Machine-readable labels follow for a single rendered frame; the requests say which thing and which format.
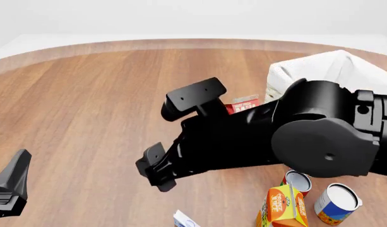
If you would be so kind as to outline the white and blue food box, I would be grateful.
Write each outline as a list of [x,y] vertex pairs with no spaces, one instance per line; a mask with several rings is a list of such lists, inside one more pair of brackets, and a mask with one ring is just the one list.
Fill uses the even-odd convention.
[[180,210],[174,213],[173,218],[175,227],[201,227]]

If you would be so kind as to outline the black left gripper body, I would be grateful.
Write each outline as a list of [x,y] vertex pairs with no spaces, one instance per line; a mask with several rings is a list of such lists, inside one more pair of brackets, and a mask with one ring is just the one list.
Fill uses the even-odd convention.
[[27,203],[27,189],[0,192],[0,217],[19,216]]

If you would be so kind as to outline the red printed food box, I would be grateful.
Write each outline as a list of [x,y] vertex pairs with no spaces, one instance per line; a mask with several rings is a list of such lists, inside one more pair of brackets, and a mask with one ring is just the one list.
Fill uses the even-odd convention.
[[225,108],[229,115],[239,113],[247,109],[251,109],[260,105],[259,95],[245,96],[232,100],[232,103],[225,104]]

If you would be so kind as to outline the blue and orange printed tin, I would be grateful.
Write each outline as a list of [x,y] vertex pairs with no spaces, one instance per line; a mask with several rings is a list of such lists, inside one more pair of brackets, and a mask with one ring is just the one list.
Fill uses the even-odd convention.
[[351,188],[332,183],[314,203],[314,212],[322,222],[337,226],[362,205],[361,198]]

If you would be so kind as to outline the basket with white cloth lining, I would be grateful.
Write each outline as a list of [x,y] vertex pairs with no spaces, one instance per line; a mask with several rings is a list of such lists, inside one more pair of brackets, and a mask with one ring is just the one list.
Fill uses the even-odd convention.
[[299,79],[331,81],[349,91],[371,90],[387,95],[387,71],[345,50],[323,52],[271,64],[265,103],[279,99]]

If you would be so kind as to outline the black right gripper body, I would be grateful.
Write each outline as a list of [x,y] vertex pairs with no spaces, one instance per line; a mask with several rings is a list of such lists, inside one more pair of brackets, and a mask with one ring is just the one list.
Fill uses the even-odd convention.
[[194,153],[196,152],[196,119],[189,118],[181,122],[182,132],[171,147],[165,150],[163,158],[148,166],[142,158],[136,161],[139,174],[146,177],[150,185],[161,192],[167,192],[176,186],[176,179],[194,175]]

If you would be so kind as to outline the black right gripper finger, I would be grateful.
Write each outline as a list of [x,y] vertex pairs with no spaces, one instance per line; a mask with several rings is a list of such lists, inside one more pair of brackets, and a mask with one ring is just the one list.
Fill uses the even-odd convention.
[[156,143],[153,146],[149,147],[143,153],[143,160],[148,166],[153,166],[159,162],[165,155],[165,150],[162,143]]

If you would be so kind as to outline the orange juice carton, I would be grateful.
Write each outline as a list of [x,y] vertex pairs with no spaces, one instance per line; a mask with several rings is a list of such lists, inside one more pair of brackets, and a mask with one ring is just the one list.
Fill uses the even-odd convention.
[[270,188],[256,227],[309,227],[303,194],[291,184]]

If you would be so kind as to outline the red tin with silver lid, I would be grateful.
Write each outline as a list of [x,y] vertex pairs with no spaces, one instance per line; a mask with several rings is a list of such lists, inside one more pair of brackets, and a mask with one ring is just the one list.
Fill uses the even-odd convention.
[[295,170],[289,170],[284,175],[280,185],[291,184],[295,189],[297,189],[305,197],[309,191],[312,189],[312,183],[309,177],[304,174],[297,172]]

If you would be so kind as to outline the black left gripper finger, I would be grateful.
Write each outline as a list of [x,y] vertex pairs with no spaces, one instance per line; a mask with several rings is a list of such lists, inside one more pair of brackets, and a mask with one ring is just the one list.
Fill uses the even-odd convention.
[[27,200],[27,176],[32,155],[20,149],[0,173],[0,193],[9,193]]

